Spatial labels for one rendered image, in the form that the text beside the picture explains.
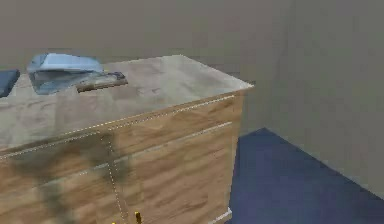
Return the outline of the wooden chest of drawers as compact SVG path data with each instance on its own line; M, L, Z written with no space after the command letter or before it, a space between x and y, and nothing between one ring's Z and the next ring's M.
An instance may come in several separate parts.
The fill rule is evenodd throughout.
M0 98L0 224L226 224L249 84L183 55L128 83Z

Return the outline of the pale blue folded cloth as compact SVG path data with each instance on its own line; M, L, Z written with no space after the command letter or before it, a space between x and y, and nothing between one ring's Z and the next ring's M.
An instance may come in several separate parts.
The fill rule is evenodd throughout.
M59 92L103 73L98 60L63 53L35 55L27 66L27 74L38 95Z

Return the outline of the dark blue flat object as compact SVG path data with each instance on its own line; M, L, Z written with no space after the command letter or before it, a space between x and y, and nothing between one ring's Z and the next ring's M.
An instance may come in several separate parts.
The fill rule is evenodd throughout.
M0 98L9 95L19 77L20 71L17 69L0 71Z

